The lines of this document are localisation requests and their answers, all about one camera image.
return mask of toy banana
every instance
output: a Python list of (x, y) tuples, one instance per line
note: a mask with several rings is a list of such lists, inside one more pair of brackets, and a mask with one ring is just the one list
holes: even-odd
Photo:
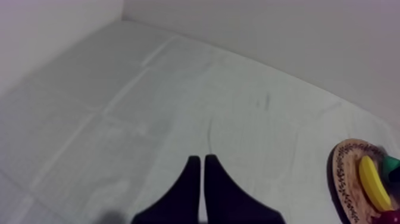
[(372, 159), (365, 155), (360, 161), (358, 169), (362, 187), (378, 211), (393, 210), (388, 193), (379, 178), (378, 171)]

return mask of decorative border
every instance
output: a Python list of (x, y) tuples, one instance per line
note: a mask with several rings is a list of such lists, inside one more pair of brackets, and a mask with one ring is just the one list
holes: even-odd
[(339, 185), (337, 187), (338, 193), (342, 195), (342, 198), (344, 198), (344, 203), (346, 204), (347, 209), (350, 211), (350, 218), (354, 220), (355, 223), (358, 223), (360, 221), (360, 218), (358, 217), (357, 211), (355, 210), (354, 206), (352, 205), (352, 200), (350, 199), (350, 195), (348, 192), (346, 192), (346, 182), (345, 182), (345, 171), (344, 171), (344, 163), (343, 163), (343, 158), (345, 155), (347, 155), (350, 151), (353, 151), (354, 148), (361, 149), (363, 151), (368, 151), (372, 152), (374, 155), (383, 157), (384, 153), (380, 151), (377, 147), (370, 145), (370, 144), (357, 144), (357, 143), (348, 143), (345, 144), (344, 146), (341, 146), (338, 149), (338, 154), (336, 157), (336, 176), (339, 181)]

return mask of wooden base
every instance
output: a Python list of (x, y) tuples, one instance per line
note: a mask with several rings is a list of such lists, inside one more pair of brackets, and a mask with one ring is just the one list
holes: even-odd
[[(335, 146), (331, 157), (332, 174), (328, 175), (333, 179), (338, 202), (351, 224), (372, 223), (372, 217), (380, 216), (365, 194), (358, 176), (358, 163), (364, 155), (372, 158), (379, 171), (379, 164), (385, 152), (363, 140), (342, 141)], [(388, 193), (392, 199), (393, 208), (398, 209), (399, 204), (395, 196), (390, 191)]]

